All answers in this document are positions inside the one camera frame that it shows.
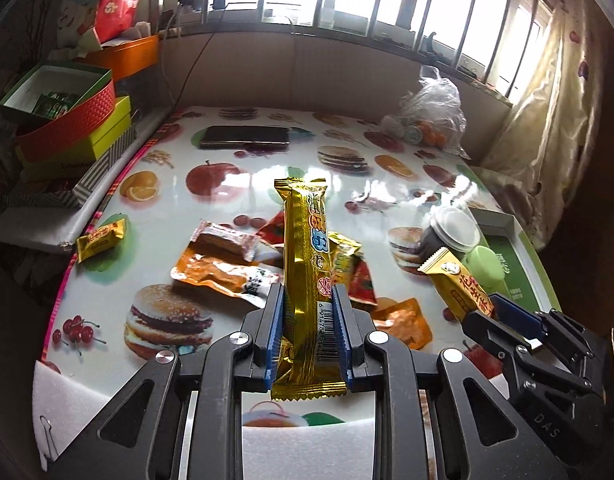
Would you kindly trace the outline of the yellow orange snack bar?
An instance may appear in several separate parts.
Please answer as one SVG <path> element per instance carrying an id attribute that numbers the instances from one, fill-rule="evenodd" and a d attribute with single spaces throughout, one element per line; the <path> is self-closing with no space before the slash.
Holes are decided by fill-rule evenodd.
<path id="1" fill-rule="evenodd" d="M 432 280 L 438 295 L 460 322 L 471 312 L 481 312 L 487 318 L 494 316 L 490 296 L 447 247 L 434 252 L 419 266 L 419 271 Z"/>

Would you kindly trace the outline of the long gold snack bar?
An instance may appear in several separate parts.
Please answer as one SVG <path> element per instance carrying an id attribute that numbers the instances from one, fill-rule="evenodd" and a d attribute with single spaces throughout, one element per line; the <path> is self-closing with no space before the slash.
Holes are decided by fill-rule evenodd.
<path id="1" fill-rule="evenodd" d="M 333 327 L 327 182 L 278 179 L 275 190 L 284 207 L 284 320 L 271 397 L 298 401 L 341 396 L 346 385 Z"/>

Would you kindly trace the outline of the large orange snack packet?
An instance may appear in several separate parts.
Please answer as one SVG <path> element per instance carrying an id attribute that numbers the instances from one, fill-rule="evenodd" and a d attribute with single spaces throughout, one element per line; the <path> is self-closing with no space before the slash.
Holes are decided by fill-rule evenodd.
<path id="1" fill-rule="evenodd" d="M 170 271 L 170 278 L 193 287 L 249 302 L 263 308 L 281 275 L 257 262 L 247 262 L 217 246 L 190 242 Z"/>

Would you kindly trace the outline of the pink white snack packet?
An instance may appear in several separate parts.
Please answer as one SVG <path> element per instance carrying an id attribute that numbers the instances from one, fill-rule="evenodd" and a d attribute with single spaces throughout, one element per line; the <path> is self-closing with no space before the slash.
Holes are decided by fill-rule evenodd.
<path id="1" fill-rule="evenodd" d="M 215 222 L 202 220 L 191 238 L 192 243 L 211 245 L 252 262 L 259 244 L 256 235 L 239 232 Z"/>

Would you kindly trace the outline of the red black snack packet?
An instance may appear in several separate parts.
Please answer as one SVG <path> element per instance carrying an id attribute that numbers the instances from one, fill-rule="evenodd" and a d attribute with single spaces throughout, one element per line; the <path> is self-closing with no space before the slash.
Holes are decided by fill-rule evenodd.
<path id="1" fill-rule="evenodd" d="M 282 246 L 284 244 L 284 211 L 279 211 L 256 232 L 256 235 L 269 245 Z"/>

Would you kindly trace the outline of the green white cardboard box tray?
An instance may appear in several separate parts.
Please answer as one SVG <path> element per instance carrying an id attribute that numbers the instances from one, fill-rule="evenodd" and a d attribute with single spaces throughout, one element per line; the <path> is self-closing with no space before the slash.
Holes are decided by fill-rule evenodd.
<path id="1" fill-rule="evenodd" d="M 471 212 L 486 245 L 504 268 L 507 297 L 528 312 L 561 311 L 546 270 L 516 218 L 486 209 Z"/>

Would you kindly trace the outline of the light green plastic container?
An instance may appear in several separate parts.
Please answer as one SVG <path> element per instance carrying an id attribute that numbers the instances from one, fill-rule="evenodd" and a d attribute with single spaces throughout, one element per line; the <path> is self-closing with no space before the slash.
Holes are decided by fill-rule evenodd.
<path id="1" fill-rule="evenodd" d="M 508 292 L 504 267 L 496 254 L 488 247 L 478 245 L 462 258 L 462 263 L 487 294 Z"/>

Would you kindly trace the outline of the small yellow green packet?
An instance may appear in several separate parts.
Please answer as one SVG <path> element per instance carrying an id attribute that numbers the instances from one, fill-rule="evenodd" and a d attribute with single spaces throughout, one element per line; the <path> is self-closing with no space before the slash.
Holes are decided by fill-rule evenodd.
<path id="1" fill-rule="evenodd" d="M 328 232 L 331 249 L 332 283 L 349 286 L 353 279 L 361 243 L 339 233 Z"/>

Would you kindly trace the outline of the dark jar with clear lid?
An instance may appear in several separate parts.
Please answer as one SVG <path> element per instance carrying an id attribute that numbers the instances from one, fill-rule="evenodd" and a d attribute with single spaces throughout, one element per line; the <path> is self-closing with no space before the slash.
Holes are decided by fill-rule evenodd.
<path id="1" fill-rule="evenodd" d="M 429 213 L 429 222 L 418 241 L 417 254 L 426 260 L 445 247 L 461 259 L 480 241 L 481 231 L 470 212 L 455 206 L 439 206 Z"/>

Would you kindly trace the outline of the beige curtain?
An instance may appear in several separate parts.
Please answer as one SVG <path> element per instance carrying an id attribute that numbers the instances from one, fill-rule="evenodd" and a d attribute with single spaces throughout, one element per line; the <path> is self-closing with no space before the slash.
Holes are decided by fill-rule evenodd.
<path id="1" fill-rule="evenodd" d="M 554 236 L 592 159 L 608 27 L 594 0 L 557 0 L 534 74 L 475 170 L 536 250 Z"/>

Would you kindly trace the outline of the small yellow candy packet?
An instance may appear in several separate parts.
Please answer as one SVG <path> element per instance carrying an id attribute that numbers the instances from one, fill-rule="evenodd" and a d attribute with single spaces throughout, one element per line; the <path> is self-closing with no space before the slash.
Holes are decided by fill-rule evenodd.
<path id="1" fill-rule="evenodd" d="M 76 240 L 78 262 L 82 263 L 102 252 L 115 248 L 124 239 L 126 230 L 126 219 L 121 218 L 101 226 L 101 228 L 89 234 L 80 236 Z"/>

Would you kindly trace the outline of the black smartphone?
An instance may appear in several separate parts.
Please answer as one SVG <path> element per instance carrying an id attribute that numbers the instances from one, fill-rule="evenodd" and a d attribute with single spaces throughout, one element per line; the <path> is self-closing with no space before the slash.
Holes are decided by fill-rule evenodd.
<path id="1" fill-rule="evenodd" d="M 279 148 L 290 144 L 288 128 L 269 126 L 210 126 L 199 141 L 201 148 Z"/>

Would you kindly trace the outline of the striped black white box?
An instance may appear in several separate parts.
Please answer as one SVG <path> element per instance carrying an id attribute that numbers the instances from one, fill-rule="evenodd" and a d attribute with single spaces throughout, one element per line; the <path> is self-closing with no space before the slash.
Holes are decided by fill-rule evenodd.
<path id="1" fill-rule="evenodd" d="M 79 209 L 134 140 L 136 125 L 131 125 L 81 177 L 18 182 L 4 202 L 9 207 Z"/>

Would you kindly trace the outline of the yellow green box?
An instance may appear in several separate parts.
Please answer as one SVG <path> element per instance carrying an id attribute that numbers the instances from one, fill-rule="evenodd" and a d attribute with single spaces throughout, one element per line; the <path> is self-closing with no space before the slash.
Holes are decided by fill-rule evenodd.
<path id="1" fill-rule="evenodd" d="M 116 99 L 113 114 L 90 136 L 56 155 L 40 160 L 38 165 L 67 168 L 93 164 L 130 128 L 130 112 L 129 96 L 120 96 Z"/>

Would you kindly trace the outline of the orange plastic bin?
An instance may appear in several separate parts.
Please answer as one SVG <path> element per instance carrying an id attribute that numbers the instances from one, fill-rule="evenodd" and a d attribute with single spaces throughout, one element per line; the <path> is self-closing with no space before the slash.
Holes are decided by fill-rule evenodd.
<path id="1" fill-rule="evenodd" d="M 120 81 L 155 65 L 159 58 L 158 48 L 158 37 L 148 36 L 89 53 L 84 62 L 110 70 L 113 81 Z"/>

